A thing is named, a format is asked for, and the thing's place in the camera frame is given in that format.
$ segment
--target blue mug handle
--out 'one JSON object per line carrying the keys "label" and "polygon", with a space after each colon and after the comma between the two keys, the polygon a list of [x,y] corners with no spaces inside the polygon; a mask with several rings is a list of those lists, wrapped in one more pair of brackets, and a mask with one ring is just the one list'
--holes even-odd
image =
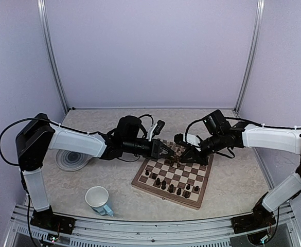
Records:
{"label": "blue mug handle", "polygon": [[103,206],[103,209],[107,212],[107,214],[111,217],[114,216],[114,212],[111,210],[111,208],[109,208],[108,205]]}

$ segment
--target chess piece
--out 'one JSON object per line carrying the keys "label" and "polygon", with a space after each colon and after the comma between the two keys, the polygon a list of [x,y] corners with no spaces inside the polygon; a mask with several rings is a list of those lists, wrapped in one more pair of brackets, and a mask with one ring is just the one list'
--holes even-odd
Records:
{"label": "chess piece", "polygon": [[187,199],[188,197],[189,197],[189,195],[190,195],[190,192],[185,192],[185,198]]}
{"label": "chess piece", "polygon": [[162,181],[162,189],[166,189],[166,181],[165,180]]}
{"label": "chess piece", "polygon": [[170,193],[173,193],[173,189],[174,189],[174,185],[171,184],[170,187],[169,187],[169,192],[170,192]]}

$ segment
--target wall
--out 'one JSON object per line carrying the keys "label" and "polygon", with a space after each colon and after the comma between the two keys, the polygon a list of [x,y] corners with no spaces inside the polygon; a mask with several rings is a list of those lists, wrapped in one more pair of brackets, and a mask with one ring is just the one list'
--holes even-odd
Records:
{"label": "wall", "polygon": [[[259,45],[240,115],[271,125],[301,125],[301,1],[266,1]],[[299,157],[259,149],[277,185]],[[291,203],[301,228],[301,195]]]}
{"label": "wall", "polygon": [[46,2],[69,105],[233,108],[256,0]]}
{"label": "wall", "polygon": [[[0,1],[0,132],[10,123],[45,112],[60,121],[63,110],[51,74],[37,2]],[[9,131],[3,151],[16,162],[14,138],[23,127]],[[0,158],[0,244],[16,203],[25,193],[19,171]]]}

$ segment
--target cup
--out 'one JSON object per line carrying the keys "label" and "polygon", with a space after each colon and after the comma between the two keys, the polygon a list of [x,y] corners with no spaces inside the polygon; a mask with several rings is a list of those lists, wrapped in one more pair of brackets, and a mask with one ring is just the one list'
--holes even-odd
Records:
{"label": "cup", "polygon": [[85,202],[99,215],[114,216],[114,212],[108,205],[110,204],[109,193],[101,186],[88,189],[85,194]]}

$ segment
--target chessboard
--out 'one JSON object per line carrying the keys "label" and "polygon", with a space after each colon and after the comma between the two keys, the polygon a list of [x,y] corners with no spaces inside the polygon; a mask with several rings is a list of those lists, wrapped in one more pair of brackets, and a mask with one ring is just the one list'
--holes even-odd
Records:
{"label": "chessboard", "polygon": [[[184,147],[173,142],[161,140],[180,156]],[[201,166],[196,163],[180,164],[177,160],[145,159],[132,181],[132,187],[193,209],[200,209],[211,171],[213,155],[208,157],[209,164]]]}

